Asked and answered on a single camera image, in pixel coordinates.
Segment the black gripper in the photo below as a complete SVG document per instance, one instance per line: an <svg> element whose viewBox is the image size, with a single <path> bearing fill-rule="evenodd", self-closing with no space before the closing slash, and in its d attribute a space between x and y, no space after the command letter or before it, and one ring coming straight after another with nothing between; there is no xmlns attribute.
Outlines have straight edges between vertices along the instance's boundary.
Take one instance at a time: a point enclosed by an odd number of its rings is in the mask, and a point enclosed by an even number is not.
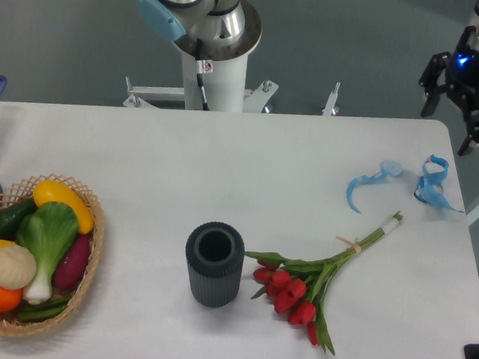
<svg viewBox="0 0 479 359"><path fill-rule="evenodd" d="M446 85L439 84L445 69ZM458 149L458 155L468 155L479 147L479 26L465 27L452 57L449 52L431 56L418 84L425 95L421 117L432 116L446 87L447 97L456 106L476 110L464 113L466 138Z"/></svg>

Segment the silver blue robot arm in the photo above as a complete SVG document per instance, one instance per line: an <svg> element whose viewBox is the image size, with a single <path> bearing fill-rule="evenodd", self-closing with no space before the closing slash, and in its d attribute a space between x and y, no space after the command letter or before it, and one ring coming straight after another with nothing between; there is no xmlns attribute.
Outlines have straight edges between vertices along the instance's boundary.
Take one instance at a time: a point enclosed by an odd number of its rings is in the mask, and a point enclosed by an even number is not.
<svg viewBox="0 0 479 359"><path fill-rule="evenodd" d="M275 84L246 90L248 56L261 39L261 19L246 0L136 0L144 22L173 42L182 58L183 99L190 110L261 112ZM441 95L458 108L466 138L458 153L479 146L479 1L453 52L429 59L419 79L426 100L422 117Z"/></svg>

